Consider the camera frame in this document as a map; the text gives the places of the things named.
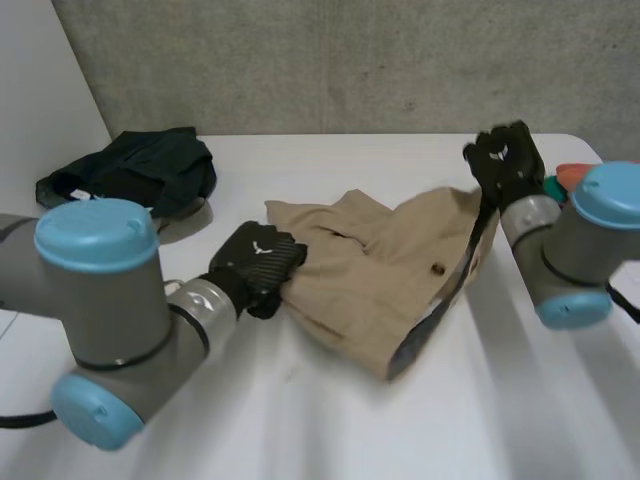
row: black cable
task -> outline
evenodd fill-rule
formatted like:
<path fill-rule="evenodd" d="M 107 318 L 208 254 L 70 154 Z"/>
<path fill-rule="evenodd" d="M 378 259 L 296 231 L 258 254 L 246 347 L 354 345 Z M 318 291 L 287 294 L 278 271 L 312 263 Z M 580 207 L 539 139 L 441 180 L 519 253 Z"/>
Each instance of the black cable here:
<path fill-rule="evenodd" d="M 622 308 L 625 312 L 627 312 L 627 315 L 629 315 L 634 322 L 640 324 L 640 309 L 638 309 L 638 307 L 636 307 L 629 300 L 627 300 L 624 295 L 622 295 L 618 290 L 613 288 L 613 286 L 611 286 L 611 284 L 608 282 L 607 282 L 606 290 L 609 296 L 611 297 L 611 300 L 613 300 L 613 303 L 615 303 L 620 308 Z"/>
<path fill-rule="evenodd" d="M 33 413 L 30 415 L 13 415 L 10 417 L 0 417 L 0 428 L 18 430 L 21 428 L 32 428 L 53 422 L 58 417 L 49 410 L 44 413 Z"/>

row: concrete wall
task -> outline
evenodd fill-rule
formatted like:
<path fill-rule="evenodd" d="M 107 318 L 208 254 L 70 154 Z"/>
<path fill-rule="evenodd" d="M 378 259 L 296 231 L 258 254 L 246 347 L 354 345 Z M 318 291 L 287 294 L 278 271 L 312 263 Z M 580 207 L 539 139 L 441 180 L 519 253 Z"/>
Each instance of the concrete wall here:
<path fill-rule="evenodd" d="M 109 134 L 48 0 L 0 0 L 0 212 L 38 215 L 35 183 Z"/>
<path fill-rule="evenodd" d="M 475 132 L 638 158 L 637 0 L 54 0 L 112 134 Z"/>

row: green object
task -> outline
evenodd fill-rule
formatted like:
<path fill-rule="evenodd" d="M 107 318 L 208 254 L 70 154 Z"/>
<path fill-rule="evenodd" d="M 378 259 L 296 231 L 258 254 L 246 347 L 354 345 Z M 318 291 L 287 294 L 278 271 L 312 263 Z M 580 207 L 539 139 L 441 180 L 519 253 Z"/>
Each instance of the green object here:
<path fill-rule="evenodd" d="M 558 203 L 565 203 L 569 197 L 567 189 L 560 185 L 555 175 L 544 179 L 544 191 Z"/>

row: gray wall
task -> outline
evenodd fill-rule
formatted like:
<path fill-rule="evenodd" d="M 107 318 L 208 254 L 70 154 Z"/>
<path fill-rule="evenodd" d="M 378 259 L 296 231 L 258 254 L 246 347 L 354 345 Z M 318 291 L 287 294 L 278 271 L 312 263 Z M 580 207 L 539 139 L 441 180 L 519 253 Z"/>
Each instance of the gray wall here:
<path fill-rule="evenodd" d="M 638 0 L 54 0 L 112 134 L 532 130 L 637 159 Z"/>

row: blue joint cap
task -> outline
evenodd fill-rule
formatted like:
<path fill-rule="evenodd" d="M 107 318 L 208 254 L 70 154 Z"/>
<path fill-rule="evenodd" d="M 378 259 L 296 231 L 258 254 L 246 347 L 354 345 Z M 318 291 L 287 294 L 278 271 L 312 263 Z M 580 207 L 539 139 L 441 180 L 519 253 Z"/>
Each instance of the blue joint cap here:
<path fill-rule="evenodd" d="M 547 328 L 575 330 L 605 320 L 611 308 L 607 293 L 582 292 L 549 298 L 536 307 L 536 313 Z"/>
<path fill-rule="evenodd" d="M 613 230 L 640 230 L 640 164 L 611 162 L 592 169 L 572 195 L 586 220 Z"/>
<path fill-rule="evenodd" d="M 79 375 L 65 375 L 51 392 L 53 411 L 71 432 L 101 450 L 118 450 L 144 426 L 126 403 Z"/>
<path fill-rule="evenodd" d="M 158 236 L 149 212 L 115 198 L 71 202 L 36 225 L 35 245 L 49 263 L 83 273 L 120 273 L 149 261 Z"/>

